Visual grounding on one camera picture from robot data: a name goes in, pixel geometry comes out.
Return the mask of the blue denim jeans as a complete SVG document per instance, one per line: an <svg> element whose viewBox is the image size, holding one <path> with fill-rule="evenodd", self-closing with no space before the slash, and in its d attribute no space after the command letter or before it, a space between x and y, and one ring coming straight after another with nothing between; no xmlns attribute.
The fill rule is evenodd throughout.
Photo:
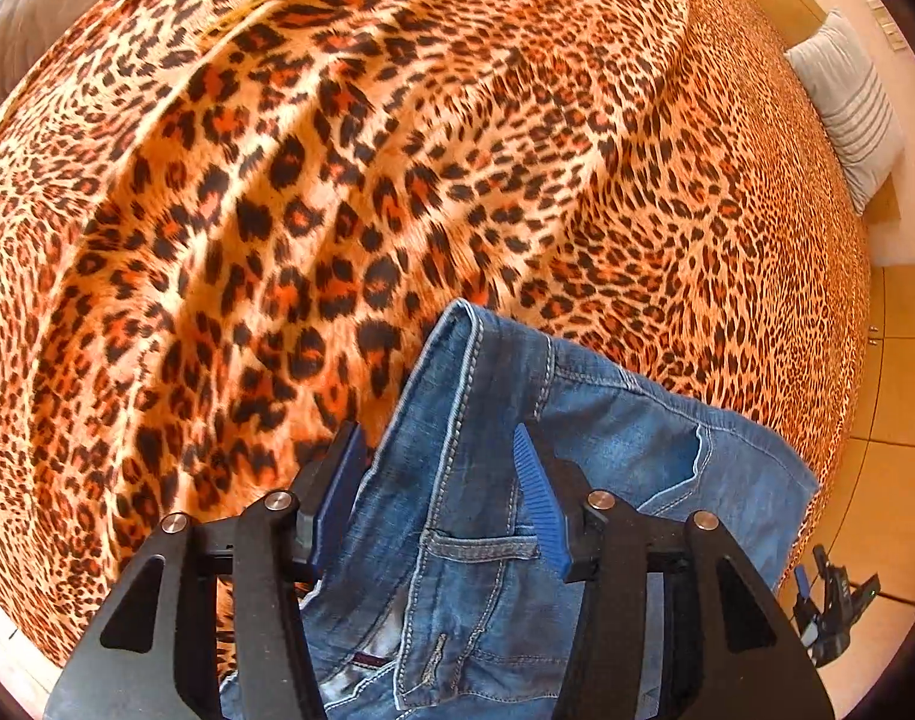
<svg viewBox="0 0 915 720"><path fill-rule="evenodd" d="M646 515L716 514L776 585L817 482L770 429L454 301L405 383L340 556L301 606L334 718L545 718L581 592L540 554L512 465L556 455Z"/></svg>

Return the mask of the leopard print bedspread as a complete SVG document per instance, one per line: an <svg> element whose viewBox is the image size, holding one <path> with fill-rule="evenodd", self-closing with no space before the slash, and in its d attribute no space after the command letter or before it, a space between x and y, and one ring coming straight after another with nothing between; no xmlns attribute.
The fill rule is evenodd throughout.
<svg viewBox="0 0 915 720"><path fill-rule="evenodd" d="M755 0L101 0L0 109L0 606L384 431L455 299L831 478L866 226Z"/></svg>

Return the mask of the grey striped pillow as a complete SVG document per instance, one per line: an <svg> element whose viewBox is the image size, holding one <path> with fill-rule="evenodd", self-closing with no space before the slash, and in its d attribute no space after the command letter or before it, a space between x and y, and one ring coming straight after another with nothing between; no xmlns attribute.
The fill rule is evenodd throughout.
<svg viewBox="0 0 915 720"><path fill-rule="evenodd" d="M839 10L784 57L827 130L850 192L862 215L884 187L905 149L905 132L872 57Z"/></svg>

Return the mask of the wall light switch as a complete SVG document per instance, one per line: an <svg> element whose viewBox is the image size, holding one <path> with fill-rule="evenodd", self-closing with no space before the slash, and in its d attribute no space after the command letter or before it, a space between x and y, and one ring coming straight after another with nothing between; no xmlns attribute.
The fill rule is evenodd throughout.
<svg viewBox="0 0 915 720"><path fill-rule="evenodd" d="M882 0L866 0L866 4L871 12L872 18L874 18L875 24L880 28L880 31L882 31L885 39L887 39L890 49L892 49L893 52L907 50L907 38L903 36L903 31L901 31L900 26L896 24L895 18L893 18L889 9L885 7L884 2L882 2Z"/></svg>

